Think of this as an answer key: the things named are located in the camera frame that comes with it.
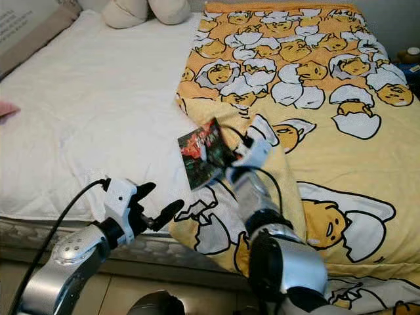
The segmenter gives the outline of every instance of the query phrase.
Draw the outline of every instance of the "floor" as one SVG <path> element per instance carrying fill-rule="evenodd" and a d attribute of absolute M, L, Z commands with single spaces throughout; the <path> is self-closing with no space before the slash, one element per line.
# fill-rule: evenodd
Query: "floor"
<path fill-rule="evenodd" d="M 0 314 L 7 314 L 27 267 L 18 262 L 0 262 Z M 87 282 L 73 315 L 126 314 L 140 297 L 159 289 L 176 295 L 188 315 L 232 315 L 234 310 L 257 305 L 250 293 L 97 274 Z"/>

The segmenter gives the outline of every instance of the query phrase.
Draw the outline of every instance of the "white bed sheet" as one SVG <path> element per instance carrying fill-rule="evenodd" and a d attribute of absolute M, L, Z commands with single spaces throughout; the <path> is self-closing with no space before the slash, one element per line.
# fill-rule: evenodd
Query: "white bed sheet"
<path fill-rule="evenodd" d="M 147 215 L 188 202 L 177 137 L 194 124 L 173 99 L 199 21 L 114 30 L 86 10 L 5 78 L 1 97 L 22 111 L 0 121 L 0 216 L 54 220 L 105 175 L 155 182 Z M 94 188 L 66 219 L 103 219 L 103 195 Z"/>

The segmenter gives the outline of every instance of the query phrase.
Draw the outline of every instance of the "pink object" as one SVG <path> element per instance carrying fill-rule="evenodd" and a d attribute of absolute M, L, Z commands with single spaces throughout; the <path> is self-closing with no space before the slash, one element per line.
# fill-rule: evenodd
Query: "pink object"
<path fill-rule="evenodd" d="M 20 111 L 20 108 L 13 103 L 4 102 L 0 100 L 0 117 L 5 116 L 7 114 L 15 113 Z"/>

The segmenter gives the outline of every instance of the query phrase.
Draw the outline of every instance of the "yellow blanket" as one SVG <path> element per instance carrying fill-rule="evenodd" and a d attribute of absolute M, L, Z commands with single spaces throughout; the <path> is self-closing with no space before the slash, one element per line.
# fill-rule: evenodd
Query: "yellow blanket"
<path fill-rule="evenodd" d="M 285 217 L 344 276 L 331 303 L 419 314 L 420 102 L 355 7 L 207 4 L 176 101 L 198 124 L 217 117 L 271 143 Z M 194 194 L 172 235 L 247 275 L 229 188 Z"/>

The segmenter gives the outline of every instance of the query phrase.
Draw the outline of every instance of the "robotic arm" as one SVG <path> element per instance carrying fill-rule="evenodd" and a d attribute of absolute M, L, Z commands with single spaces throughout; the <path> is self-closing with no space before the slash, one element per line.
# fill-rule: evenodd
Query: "robotic arm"
<path fill-rule="evenodd" d="M 107 219 L 93 222 L 55 245 L 48 262 L 26 286 L 18 314 L 71 314 L 86 281 L 112 249 L 130 244 L 147 228 L 160 230 L 184 206 L 182 200 L 177 200 L 156 219 L 144 216 L 138 201 L 154 188 L 150 182 L 135 186 L 128 180 L 108 179 L 104 187 Z"/>
<path fill-rule="evenodd" d="M 266 314 L 353 314 L 328 305 L 324 299 L 327 270 L 320 254 L 297 237 L 264 183 L 246 168 L 262 166 L 270 149 L 267 141 L 256 139 L 248 153 L 226 171 L 251 238 L 249 284 L 254 294 Z"/>

